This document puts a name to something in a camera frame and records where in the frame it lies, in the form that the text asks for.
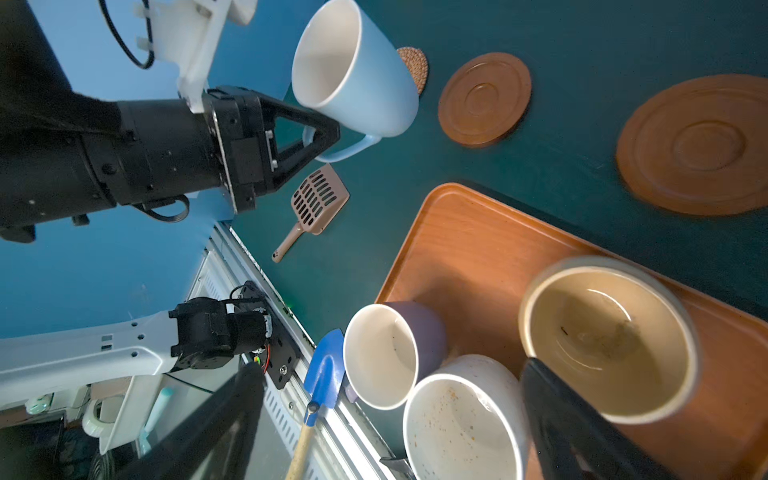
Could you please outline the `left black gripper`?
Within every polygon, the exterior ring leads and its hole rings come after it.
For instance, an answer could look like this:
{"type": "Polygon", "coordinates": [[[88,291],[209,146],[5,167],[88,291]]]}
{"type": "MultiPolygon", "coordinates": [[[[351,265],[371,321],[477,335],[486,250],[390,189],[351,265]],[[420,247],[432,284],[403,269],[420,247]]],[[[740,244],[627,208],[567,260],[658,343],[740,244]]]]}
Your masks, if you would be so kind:
{"type": "Polygon", "coordinates": [[[248,89],[212,89],[203,104],[193,113],[180,99],[108,103],[110,115],[80,136],[89,179],[78,214],[122,205],[154,215],[218,187],[235,211],[252,210],[341,138],[336,120],[248,89]]]}

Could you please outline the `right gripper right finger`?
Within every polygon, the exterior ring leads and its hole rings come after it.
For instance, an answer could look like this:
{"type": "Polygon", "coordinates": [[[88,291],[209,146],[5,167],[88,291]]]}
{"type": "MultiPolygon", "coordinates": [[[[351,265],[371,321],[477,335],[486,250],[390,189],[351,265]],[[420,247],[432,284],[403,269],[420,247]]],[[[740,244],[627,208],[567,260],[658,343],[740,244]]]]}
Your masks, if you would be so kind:
{"type": "Polygon", "coordinates": [[[530,358],[521,384],[545,479],[674,479],[541,360],[530,358]]]}

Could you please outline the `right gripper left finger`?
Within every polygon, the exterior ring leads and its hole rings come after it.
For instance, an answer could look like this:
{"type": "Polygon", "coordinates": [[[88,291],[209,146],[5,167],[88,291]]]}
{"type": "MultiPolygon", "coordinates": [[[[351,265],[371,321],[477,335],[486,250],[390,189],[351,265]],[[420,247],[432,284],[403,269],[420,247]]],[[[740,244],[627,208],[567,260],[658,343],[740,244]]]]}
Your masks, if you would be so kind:
{"type": "Polygon", "coordinates": [[[221,479],[243,479],[253,450],[264,402],[265,374],[249,363],[142,458],[127,465],[119,479],[189,479],[222,439],[231,438],[220,461],[221,479]]]}

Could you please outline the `light blue mug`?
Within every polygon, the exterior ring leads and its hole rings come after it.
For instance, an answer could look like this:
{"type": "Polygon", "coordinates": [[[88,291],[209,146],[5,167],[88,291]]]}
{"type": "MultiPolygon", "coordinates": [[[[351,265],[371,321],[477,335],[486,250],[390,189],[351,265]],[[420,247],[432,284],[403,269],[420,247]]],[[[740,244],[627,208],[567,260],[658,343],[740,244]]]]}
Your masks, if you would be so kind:
{"type": "Polygon", "coordinates": [[[343,161],[406,132],[419,95],[395,47],[354,1],[326,2],[295,51],[292,89],[298,102],[362,133],[359,142],[316,159],[343,161]]]}

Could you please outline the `beige ceramic mug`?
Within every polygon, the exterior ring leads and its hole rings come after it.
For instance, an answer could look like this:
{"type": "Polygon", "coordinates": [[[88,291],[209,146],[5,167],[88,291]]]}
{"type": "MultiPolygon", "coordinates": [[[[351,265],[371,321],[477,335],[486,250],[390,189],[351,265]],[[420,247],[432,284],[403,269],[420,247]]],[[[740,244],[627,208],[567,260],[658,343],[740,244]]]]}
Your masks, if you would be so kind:
{"type": "Polygon", "coordinates": [[[698,387],[691,315],[668,287],[626,262],[577,256],[548,266],[526,289],[518,327],[526,355],[613,423],[669,418],[698,387]]]}

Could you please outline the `dark wooden coaster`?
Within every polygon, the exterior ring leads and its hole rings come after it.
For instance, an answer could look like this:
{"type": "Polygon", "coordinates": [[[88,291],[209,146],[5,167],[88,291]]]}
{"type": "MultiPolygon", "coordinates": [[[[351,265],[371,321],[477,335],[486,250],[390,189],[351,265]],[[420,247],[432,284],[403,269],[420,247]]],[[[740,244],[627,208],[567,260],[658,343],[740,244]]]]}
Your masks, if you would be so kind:
{"type": "Polygon", "coordinates": [[[744,74],[674,85],[640,106],[616,149],[638,198],[696,216],[767,205],[767,80],[744,74]]]}
{"type": "Polygon", "coordinates": [[[452,141],[484,148],[511,133],[531,96],[532,77],[521,59],[504,52],[483,54],[463,65],[445,85],[439,124],[452,141]]]}

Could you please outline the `purple mug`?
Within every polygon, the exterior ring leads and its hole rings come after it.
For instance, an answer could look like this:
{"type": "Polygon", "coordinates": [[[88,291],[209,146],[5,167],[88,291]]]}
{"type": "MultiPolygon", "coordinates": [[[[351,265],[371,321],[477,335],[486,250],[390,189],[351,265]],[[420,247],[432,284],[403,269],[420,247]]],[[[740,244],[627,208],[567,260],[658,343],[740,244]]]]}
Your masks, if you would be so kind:
{"type": "Polygon", "coordinates": [[[404,405],[419,381],[447,357],[445,326],[415,301],[370,304],[347,325],[343,360],[357,397],[389,411],[404,405]]]}

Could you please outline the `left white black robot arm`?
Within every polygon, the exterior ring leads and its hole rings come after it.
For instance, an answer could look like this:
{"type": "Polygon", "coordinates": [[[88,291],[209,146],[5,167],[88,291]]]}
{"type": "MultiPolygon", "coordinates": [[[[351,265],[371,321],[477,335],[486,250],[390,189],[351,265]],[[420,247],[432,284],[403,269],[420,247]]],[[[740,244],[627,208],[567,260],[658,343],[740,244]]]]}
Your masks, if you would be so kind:
{"type": "Polygon", "coordinates": [[[259,92],[102,101],[75,92],[32,9],[1,5],[1,236],[31,243],[38,224],[127,205],[155,218],[222,188],[248,211],[333,146],[339,124],[259,92]]]}

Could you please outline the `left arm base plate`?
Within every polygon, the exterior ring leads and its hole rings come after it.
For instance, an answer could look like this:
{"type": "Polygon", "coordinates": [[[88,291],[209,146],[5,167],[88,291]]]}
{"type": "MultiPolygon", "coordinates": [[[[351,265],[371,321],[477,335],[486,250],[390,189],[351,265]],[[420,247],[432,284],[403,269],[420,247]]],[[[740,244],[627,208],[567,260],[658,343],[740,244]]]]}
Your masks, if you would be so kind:
{"type": "Polygon", "coordinates": [[[265,370],[277,390],[283,390],[293,378],[296,365],[301,358],[298,344],[271,305],[267,295],[248,280],[230,292],[235,301],[234,311],[257,312],[265,324],[267,333],[263,346],[253,350],[249,357],[256,360],[265,370]]]}

